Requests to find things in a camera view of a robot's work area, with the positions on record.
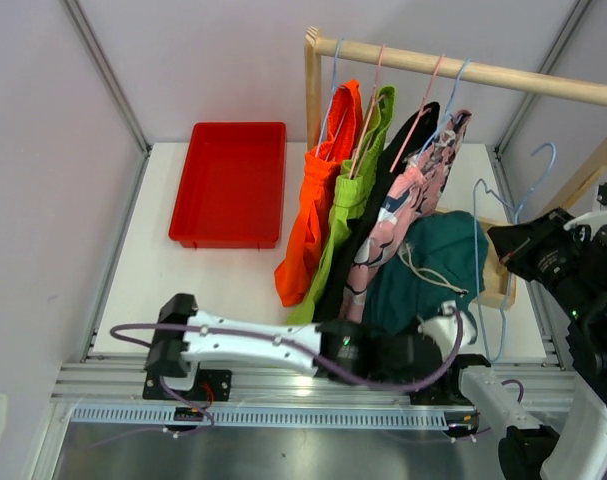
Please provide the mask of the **teal drawstring shorts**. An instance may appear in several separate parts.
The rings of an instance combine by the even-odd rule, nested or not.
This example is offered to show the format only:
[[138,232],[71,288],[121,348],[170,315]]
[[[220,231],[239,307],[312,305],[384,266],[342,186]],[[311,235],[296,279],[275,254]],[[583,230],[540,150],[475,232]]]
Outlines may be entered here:
[[476,326],[469,306],[485,289],[488,249],[480,224],[468,212],[418,219],[368,287],[362,321],[397,334],[436,316],[444,301],[454,300]]

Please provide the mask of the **pink patterned shorts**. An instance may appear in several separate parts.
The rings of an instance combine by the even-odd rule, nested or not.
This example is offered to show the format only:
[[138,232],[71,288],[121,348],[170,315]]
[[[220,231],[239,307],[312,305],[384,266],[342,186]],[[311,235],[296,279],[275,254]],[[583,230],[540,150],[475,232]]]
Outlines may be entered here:
[[367,290],[377,272],[397,253],[411,224],[435,211],[471,119],[470,111],[457,111],[421,157],[417,151],[405,159],[405,170],[392,183],[372,230],[356,253],[339,319],[362,321]]

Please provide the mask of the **black shorts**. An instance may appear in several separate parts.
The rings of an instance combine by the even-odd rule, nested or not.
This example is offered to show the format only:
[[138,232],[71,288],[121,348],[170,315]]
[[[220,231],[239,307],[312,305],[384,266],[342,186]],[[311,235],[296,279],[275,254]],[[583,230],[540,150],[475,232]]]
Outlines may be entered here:
[[435,132],[439,120],[440,104],[436,101],[424,107],[413,134],[403,146],[405,138],[417,119],[414,113],[397,132],[377,161],[374,184],[370,189],[363,213],[348,221],[350,235],[332,254],[328,278],[320,299],[315,302],[312,321],[315,323],[337,319],[343,300],[343,289],[357,251],[374,226],[378,211],[396,177],[405,170],[403,158],[419,150]]

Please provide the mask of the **pink hanger of black shorts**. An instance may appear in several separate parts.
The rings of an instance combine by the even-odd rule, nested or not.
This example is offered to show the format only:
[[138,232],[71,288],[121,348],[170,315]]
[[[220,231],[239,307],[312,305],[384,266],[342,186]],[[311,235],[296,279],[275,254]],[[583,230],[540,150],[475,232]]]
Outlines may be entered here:
[[431,93],[431,90],[433,88],[435,79],[436,79],[436,77],[437,77],[437,75],[438,75],[438,73],[439,73],[439,71],[441,69],[441,65],[442,65],[442,63],[444,61],[444,58],[445,58],[445,54],[441,54],[439,56],[438,60],[437,60],[437,63],[436,63],[436,65],[434,67],[434,70],[433,70],[433,72],[431,74],[431,77],[430,77],[429,83],[427,85],[427,88],[426,88],[426,90],[425,90],[425,92],[423,94],[423,97],[422,97],[419,109],[418,109],[418,111],[416,113],[416,117],[415,117],[413,123],[411,124],[411,127],[409,128],[409,130],[408,130],[408,132],[407,132],[407,134],[406,134],[406,136],[405,136],[405,138],[404,138],[404,140],[403,140],[403,142],[402,142],[402,144],[401,144],[401,146],[400,146],[400,148],[399,148],[399,150],[398,150],[398,152],[397,152],[397,154],[396,154],[396,156],[395,156],[395,158],[394,158],[394,160],[393,160],[393,162],[392,162],[392,164],[391,164],[391,166],[389,168],[389,173],[390,174],[394,173],[399,160],[403,157],[403,153],[405,151],[405,148],[406,148],[407,144],[409,143],[410,139],[412,138],[412,136],[414,134],[414,131],[416,130],[417,125],[418,125],[420,119],[424,115],[424,110],[425,110],[425,106],[427,104],[427,100],[428,100],[428,98],[430,96],[430,93]]

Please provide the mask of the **lime green shorts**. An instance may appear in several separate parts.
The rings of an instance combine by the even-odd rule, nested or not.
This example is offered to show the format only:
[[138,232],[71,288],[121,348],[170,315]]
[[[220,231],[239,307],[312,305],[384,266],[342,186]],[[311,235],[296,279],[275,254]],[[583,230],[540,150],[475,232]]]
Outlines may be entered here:
[[290,307],[292,311],[286,320],[288,325],[304,325],[312,322],[315,302],[320,299],[328,278],[332,254],[338,251],[351,233],[348,221],[358,218],[364,211],[370,189],[374,184],[377,161],[394,117],[395,100],[395,86],[384,85],[378,89],[370,125],[365,135],[358,175],[354,179],[349,178],[362,129],[356,137],[350,157],[341,165],[340,174],[336,178],[333,205],[329,213],[329,233],[320,262],[303,300]]

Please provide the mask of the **pink hanger of green shorts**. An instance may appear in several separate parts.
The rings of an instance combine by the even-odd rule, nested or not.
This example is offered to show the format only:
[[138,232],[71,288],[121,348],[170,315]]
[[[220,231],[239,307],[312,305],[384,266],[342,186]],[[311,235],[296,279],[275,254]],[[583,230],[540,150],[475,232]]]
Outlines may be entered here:
[[382,60],[384,57],[385,49],[386,49],[386,45],[383,44],[379,51],[375,78],[374,78],[373,87],[372,87],[371,95],[370,95],[369,102],[368,102],[368,108],[366,111],[367,115],[365,116],[365,119],[363,121],[361,134],[360,134],[360,137],[359,137],[359,140],[357,143],[357,147],[355,149],[352,166],[351,166],[351,169],[349,172],[350,179],[354,179],[358,175],[358,171],[360,168],[360,161],[361,161],[361,157],[362,157],[362,148],[364,145],[365,135],[368,131],[368,127],[370,125],[370,120],[371,120],[373,110],[374,110],[374,105],[376,103],[376,95],[377,95],[377,91],[378,91],[378,83],[379,83],[379,79],[380,79],[380,72],[381,72],[381,68],[382,68]]

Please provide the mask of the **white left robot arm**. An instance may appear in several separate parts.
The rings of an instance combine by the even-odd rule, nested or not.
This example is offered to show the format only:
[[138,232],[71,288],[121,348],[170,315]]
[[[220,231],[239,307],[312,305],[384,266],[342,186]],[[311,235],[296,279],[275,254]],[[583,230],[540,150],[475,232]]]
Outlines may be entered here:
[[200,376],[189,366],[202,361],[245,362],[414,392],[438,381],[453,358],[451,348],[427,334],[375,334],[343,320],[294,327],[245,323],[201,311],[193,295],[179,293],[159,312],[145,369],[165,377],[165,388],[180,400],[198,392]]

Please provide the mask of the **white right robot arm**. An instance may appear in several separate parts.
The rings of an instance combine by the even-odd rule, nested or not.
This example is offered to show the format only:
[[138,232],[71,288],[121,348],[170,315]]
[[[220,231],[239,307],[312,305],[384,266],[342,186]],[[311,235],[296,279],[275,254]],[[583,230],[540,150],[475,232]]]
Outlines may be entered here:
[[470,400],[498,435],[507,479],[607,479],[607,183],[597,200],[597,210],[578,217],[557,207],[489,230],[506,269],[540,283],[569,319],[574,393],[563,430],[528,413],[486,364],[439,380],[447,401]]

